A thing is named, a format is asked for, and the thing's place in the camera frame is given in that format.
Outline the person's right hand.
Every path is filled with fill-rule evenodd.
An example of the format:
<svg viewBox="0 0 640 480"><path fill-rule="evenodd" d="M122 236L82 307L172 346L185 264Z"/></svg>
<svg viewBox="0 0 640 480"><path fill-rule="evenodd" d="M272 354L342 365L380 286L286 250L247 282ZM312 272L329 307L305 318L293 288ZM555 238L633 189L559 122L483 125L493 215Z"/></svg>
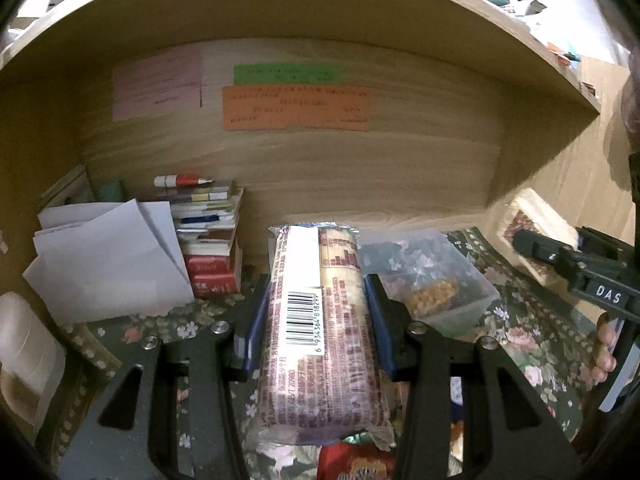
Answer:
<svg viewBox="0 0 640 480"><path fill-rule="evenodd" d="M603 384L616 370L617 361L611 352L616 341L616 331L610 325L608 314L603 312L597 322L597 339L591 352L590 376L596 385Z"/></svg>

